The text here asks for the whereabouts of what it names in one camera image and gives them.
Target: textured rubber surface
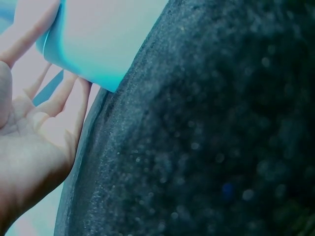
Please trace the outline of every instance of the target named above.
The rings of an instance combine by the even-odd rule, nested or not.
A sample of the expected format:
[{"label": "textured rubber surface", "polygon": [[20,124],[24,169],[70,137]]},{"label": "textured rubber surface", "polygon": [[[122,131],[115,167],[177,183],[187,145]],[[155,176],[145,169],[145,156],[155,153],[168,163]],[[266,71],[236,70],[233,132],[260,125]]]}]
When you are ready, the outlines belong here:
[{"label": "textured rubber surface", "polygon": [[314,234],[314,12],[170,0],[96,98],[55,236]]}]

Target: light blue plastic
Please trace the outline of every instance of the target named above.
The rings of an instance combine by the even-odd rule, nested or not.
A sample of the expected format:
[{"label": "light blue plastic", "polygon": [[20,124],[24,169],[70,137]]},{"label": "light blue plastic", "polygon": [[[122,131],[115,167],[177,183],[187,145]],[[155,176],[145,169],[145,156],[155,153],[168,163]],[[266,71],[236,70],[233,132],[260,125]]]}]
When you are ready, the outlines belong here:
[{"label": "light blue plastic", "polygon": [[62,0],[44,58],[114,92],[168,0]]}]

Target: skin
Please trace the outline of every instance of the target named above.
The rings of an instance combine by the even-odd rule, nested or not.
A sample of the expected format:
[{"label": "skin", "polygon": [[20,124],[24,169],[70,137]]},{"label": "skin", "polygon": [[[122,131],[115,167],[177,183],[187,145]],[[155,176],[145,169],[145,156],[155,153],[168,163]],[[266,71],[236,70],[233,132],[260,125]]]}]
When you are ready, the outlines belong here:
[{"label": "skin", "polygon": [[54,190],[74,163],[91,84],[71,74],[48,101],[35,107],[32,99],[51,66],[47,64],[12,99],[11,69],[51,26],[59,4],[20,0],[13,26],[0,36],[0,235]]}]

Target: turquoise container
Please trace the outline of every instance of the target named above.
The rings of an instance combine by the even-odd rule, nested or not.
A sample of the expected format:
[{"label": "turquoise container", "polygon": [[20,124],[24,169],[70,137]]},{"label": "turquoise container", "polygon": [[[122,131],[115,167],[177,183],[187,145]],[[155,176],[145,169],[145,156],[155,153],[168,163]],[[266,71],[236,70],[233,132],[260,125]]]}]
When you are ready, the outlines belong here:
[{"label": "turquoise container", "polygon": [[62,0],[36,42],[44,58],[111,92],[168,0]]}]

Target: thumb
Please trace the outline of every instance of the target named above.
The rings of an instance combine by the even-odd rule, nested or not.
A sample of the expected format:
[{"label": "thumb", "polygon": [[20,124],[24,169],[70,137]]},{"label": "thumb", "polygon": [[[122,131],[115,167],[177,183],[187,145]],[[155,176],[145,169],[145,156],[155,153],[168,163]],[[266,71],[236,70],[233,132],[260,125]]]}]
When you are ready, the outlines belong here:
[{"label": "thumb", "polygon": [[0,61],[0,128],[9,117],[12,103],[12,74],[10,67]]}]

